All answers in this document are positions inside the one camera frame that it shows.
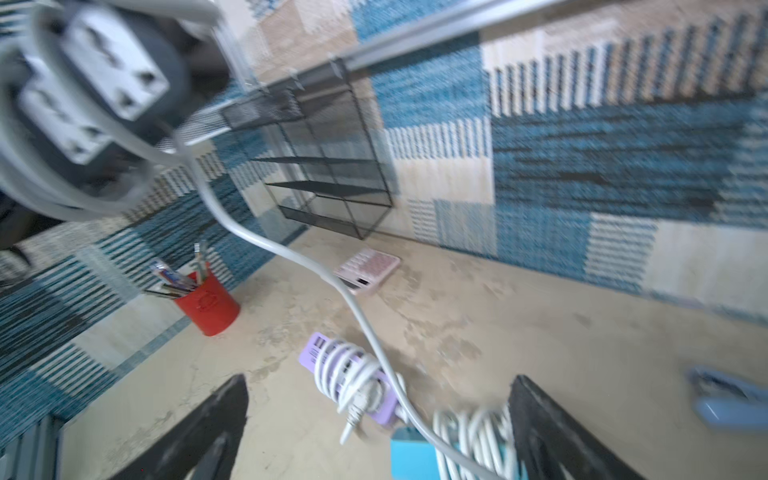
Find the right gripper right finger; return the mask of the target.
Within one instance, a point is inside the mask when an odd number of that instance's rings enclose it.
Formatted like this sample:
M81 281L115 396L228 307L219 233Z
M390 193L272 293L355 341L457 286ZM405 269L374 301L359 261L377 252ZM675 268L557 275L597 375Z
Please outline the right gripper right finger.
M522 479L640 479L642 476L526 375L508 399Z

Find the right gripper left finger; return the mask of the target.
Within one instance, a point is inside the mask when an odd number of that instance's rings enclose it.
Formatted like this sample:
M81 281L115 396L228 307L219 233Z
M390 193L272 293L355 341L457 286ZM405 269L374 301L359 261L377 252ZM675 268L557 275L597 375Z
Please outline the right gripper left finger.
M236 374L115 479L228 479L247 421L245 376Z

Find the black power strip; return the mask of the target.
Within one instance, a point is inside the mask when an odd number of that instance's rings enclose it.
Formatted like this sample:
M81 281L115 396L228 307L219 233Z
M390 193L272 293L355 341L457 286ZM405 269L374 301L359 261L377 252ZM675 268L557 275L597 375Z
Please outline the black power strip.
M43 1L1 43L1 186L68 206L136 199L166 134L230 77L212 1Z

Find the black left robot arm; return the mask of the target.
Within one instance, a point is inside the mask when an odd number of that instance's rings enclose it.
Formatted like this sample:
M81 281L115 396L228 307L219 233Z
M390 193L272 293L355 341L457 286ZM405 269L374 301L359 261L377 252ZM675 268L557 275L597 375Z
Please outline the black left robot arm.
M1 288L23 281L32 262L19 243L38 219L38 214L1 193Z

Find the red pen cup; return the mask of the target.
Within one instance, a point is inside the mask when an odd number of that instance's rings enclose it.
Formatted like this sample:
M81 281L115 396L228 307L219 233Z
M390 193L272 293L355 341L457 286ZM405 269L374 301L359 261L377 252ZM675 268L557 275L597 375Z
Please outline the red pen cup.
M225 331L238 318L241 307L213 274L201 285L173 302L208 337Z

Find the pink calculator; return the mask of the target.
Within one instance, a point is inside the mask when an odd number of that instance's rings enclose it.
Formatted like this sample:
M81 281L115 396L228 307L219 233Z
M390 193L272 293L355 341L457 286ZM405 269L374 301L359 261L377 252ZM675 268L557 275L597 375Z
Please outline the pink calculator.
M353 295L376 291L400 266L397 256L364 248L334 270L335 276Z

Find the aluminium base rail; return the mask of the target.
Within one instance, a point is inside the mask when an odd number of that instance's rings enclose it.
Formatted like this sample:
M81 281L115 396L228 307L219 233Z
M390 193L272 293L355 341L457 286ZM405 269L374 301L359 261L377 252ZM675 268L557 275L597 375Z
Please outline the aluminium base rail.
M60 431L64 422L47 415L1 448L1 478L55 480L60 478Z

